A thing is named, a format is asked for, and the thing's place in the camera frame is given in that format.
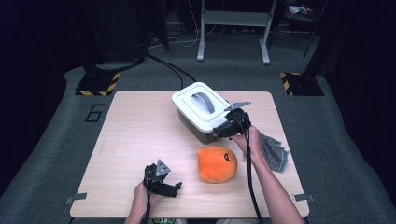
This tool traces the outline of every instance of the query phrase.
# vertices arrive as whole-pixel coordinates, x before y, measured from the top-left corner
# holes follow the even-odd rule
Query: yellow and black hazard tape
[[[292,96],[293,92],[291,91],[287,75],[300,76],[301,73],[280,73],[280,78],[282,78],[283,87],[285,88],[286,94]]]
[[[111,83],[106,91],[76,91],[76,95],[85,95],[85,96],[110,95],[111,92],[113,92],[114,88],[116,88],[116,84],[117,81],[119,80],[119,77],[120,77],[120,73],[117,73],[111,80]]]

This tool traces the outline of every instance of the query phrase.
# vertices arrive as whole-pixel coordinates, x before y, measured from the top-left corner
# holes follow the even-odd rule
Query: white container
[[[217,137],[213,128],[227,121],[224,111],[230,104],[210,89],[205,83],[192,85],[172,95],[181,122],[203,144],[212,143]]]

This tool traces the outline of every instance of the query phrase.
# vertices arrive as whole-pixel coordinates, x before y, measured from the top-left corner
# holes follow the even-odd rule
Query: gray floor
[[[395,207],[346,133],[324,77],[317,76],[323,97],[285,93],[279,73],[304,71],[314,50],[303,58],[306,38],[278,35],[269,49],[270,65],[262,64],[259,38],[235,35],[208,40],[201,63],[196,61],[198,43],[189,48],[175,43],[170,51],[159,46],[149,52],[215,91],[273,94],[304,191],[316,198],[309,204],[311,224],[395,223]],[[114,96],[114,92],[110,96],[76,96],[75,88],[83,75],[81,68],[64,75],[64,98],[34,152],[1,198],[0,223],[122,223],[122,219],[71,220],[71,205],[64,204],[64,199],[78,190]],[[185,86],[191,84],[188,78],[183,79]],[[147,58],[121,73],[115,91],[179,89],[180,81],[170,69]],[[94,104],[102,105],[97,107],[103,111],[99,122],[84,122]]]

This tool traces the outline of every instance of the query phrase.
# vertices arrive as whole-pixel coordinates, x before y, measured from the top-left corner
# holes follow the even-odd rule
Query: person's hand
[[[253,125],[248,129],[249,145],[251,156],[259,156],[262,153],[262,140],[260,131]],[[243,134],[237,134],[230,137],[241,148],[244,154],[247,154],[248,145],[246,137]]]
[[[164,198],[164,196],[151,193],[149,200],[151,207],[155,206],[155,204],[159,202],[162,198]],[[132,201],[132,208],[129,216],[125,220],[125,223],[140,223],[140,221],[143,219],[143,216],[146,214],[147,203],[148,196],[146,187],[143,185],[143,183],[140,183],[136,187],[134,187],[134,199]]]
[[[161,198],[164,198],[164,196],[151,193],[149,200],[151,206],[155,205]],[[143,183],[140,183],[136,187],[134,187],[134,200],[132,204],[136,204],[139,207],[143,206],[146,208],[147,203],[148,203],[148,196],[147,196],[146,187],[143,185]]]

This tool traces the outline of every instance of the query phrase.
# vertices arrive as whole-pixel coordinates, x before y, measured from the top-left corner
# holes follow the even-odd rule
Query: white lid
[[[203,133],[211,133],[213,128],[227,121],[225,116],[228,111],[224,109],[230,104],[205,83],[194,82],[183,90],[175,92],[172,101],[178,110]]]

